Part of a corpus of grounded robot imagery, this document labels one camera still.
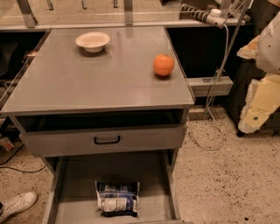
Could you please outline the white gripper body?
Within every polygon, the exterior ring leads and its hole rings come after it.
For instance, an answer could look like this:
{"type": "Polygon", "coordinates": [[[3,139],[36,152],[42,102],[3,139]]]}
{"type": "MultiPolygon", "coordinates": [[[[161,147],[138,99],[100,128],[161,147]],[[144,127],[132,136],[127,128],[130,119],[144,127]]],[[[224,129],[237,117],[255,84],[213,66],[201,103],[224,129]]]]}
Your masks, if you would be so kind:
{"type": "Polygon", "coordinates": [[[266,73],[280,74],[280,11],[260,35],[255,63],[266,73]]]}

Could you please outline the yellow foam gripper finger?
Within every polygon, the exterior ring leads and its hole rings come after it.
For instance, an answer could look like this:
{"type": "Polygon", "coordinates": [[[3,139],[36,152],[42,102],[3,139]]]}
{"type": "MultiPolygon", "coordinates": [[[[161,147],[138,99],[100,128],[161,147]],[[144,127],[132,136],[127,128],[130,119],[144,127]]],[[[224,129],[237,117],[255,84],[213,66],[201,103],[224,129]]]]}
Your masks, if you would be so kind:
{"type": "Polygon", "coordinates": [[[237,55],[246,60],[254,60],[256,58],[256,49],[260,36],[253,38],[247,45],[243,46],[237,55]]]}
{"type": "Polygon", "coordinates": [[[280,107],[280,75],[267,73],[262,79],[253,79],[249,86],[238,123],[243,133],[259,130],[280,107]]]}

